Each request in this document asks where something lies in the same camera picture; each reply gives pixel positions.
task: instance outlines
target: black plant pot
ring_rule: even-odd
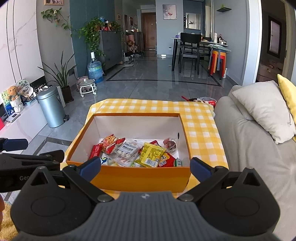
[[[63,88],[62,93],[65,103],[69,103],[74,100],[71,94],[70,86],[67,85],[65,88]]]

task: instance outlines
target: orange box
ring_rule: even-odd
[[[86,125],[69,151],[68,165],[79,166],[88,160],[92,147],[114,134],[118,138],[137,139],[159,144],[168,137],[178,139],[174,154],[182,167],[143,168],[101,166],[92,184],[101,189],[115,191],[171,191],[183,192],[189,181],[191,159],[187,137],[180,115],[177,113],[97,113]]]

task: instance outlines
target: sofa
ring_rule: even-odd
[[[291,139],[276,145],[232,95],[216,104],[215,122],[230,171],[255,168],[277,200],[281,215],[274,234],[282,241],[296,236],[296,143]]]

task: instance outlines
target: human hand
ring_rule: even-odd
[[[0,195],[0,231],[1,231],[1,223],[2,223],[2,220],[3,220],[2,211],[4,210],[4,208],[5,208],[4,201],[3,201],[2,196]]]

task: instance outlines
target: metal trash can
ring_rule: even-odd
[[[50,128],[58,127],[67,120],[56,86],[41,91],[36,97]]]

